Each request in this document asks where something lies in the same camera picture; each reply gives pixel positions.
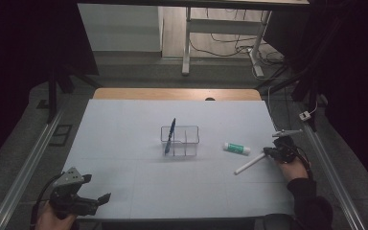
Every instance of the black sleeve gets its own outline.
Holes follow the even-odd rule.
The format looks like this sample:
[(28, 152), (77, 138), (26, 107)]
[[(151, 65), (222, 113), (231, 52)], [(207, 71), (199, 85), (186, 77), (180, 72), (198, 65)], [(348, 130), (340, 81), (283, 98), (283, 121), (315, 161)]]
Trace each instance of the black sleeve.
[(326, 198), (316, 195), (315, 181), (297, 178), (291, 180), (287, 188), (294, 196), (296, 221), (292, 229), (332, 229), (333, 208)]

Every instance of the human hand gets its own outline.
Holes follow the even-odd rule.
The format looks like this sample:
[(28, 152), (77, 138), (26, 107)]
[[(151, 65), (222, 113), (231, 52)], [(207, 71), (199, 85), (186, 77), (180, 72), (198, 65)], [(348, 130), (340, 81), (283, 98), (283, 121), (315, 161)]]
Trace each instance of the human hand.
[(296, 178), (309, 178), (303, 162), (298, 157), (290, 163), (276, 162), (282, 170), (283, 176), (286, 178), (287, 182)]
[(43, 212), (37, 220), (36, 230), (69, 230), (77, 215), (68, 215), (65, 219), (56, 217), (55, 210), (46, 202)]

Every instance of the metal rail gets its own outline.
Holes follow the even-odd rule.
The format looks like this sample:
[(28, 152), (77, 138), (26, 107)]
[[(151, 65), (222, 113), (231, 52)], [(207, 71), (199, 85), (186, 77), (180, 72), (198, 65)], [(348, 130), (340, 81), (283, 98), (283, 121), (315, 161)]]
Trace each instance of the metal rail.
[(330, 181), (331, 187), (336, 198), (339, 200), (343, 212), (345, 213), (346, 219), (348, 220), (351, 228), (354, 230), (364, 230), (365, 227), (361, 220), (361, 217), (357, 211), (355, 204), (353, 203), (351, 196), (345, 189), (339, 175), (332, 163), (328, 153), (325, 151), (322, 145), (321, 139), (316, 132), (312, 132), (308, 124), (304, 123), (304, 129), (310, 139), (316, 155), (318, 156), (319, 162), (324, 169), (325, 175)]
[(14, 209), (16, 208), (17, 203), (22, 197), (24, 191), (26, 190), (26, 186), (28, 185), (35, 168), (40, 161), (43, 152), (45, 151), (50, 138), (52, 137), (56, 126), (58, 125), (59, 120), (61, 119), (65, 108), (67, 107), (70, 96), (65, 95), (64, 100), (59, 107), (57, 115), (54, 117), (53, 121), (50, 124), (47, 124), (45, 128), (43, 128), (40, 136), (38, 137), (34, 147), (29, 153), (28, 158), (22, 166), (19, 174), (11, 184), (11, 188), (9, 189), (7, 195), (0, 206), (0, 230), (5, 229), (8, 225), (9, 220), (13, 214)]

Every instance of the metal frame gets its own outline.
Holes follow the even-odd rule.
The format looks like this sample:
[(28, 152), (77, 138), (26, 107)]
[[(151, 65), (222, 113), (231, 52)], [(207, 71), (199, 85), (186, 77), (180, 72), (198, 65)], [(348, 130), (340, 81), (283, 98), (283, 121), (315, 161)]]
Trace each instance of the metal frame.
[(304, 129), (310, 139), (312, 146), (314, 147), (316, 156), (318, 157), (324, 173), (330, 181), (333, 192), (340, 202), (341, 208), (345, 213), (346, 220), (348, 220), (351, 228), (354, 230), (366, 229), (357, 211), (357, 208), (352, 201), (351, 196), (345, 189), (345, 186), (343, 185), (342, 180), (336, 172), (334, 164), (328, 156), (324, 145), (322, 145), (321, 139), (319, 138), (318, 134), (316, 132), (313, 132), (310, 128), (310, 125), (308, 125), (307, 123), (304, 123)]
[(43, 152), (46, 150), (50, 138), (52, 137), (56, 126), (58, 125), (58, 122), (61, 119), (64, 110), (69, 103), (69, 98), (70, 96), (65, 96), (53, 121), (50, 124), (47, 124), (45, 128), (43, 128), (40, 136), (38, 137), (31, 152), (29, 153), (28, 158), (23, 164), (22, 169), (11, 184), (11, 188), (2, 201), (0, 206), (0, 229), (5, 229), (9, 220), (11, 219), (14, 209), (16, 208), (17, 203), (25, 192), (26, 187), (35, 171), (35, 168), (37, 167), (37, 164), (41, 156), (43, 155)]
[(223, 34), (223, 35), (255, 35), (256, 40), (253, 49), (248, 51), (253, 63), (256, 76), (264, 76), (262, 67), (257, 57), (259, 46), (262, 42), (265, 28), (271, 11), (264, 11), (262, 22), (229, 21), (213, 19), (192, 19), (191, 8), (186, 8), (186, 32), (183, 54), (183, 65), (181, 74), (188, 76), (190, 74), (190, 33), (199, 34)]

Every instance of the wire basket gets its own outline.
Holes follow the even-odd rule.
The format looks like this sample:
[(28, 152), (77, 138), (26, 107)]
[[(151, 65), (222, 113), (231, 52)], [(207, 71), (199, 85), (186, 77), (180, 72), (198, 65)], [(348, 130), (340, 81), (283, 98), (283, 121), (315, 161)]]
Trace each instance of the wire basket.
[(198, 126), (176, 126), (171, 138), (170, 151), (165, 153), (169, 142), (170, 126), (162, 126), (160, 140), (162, 152), (166, 156), (191, 156), (196, 155), (196, 147), (199, 143)]

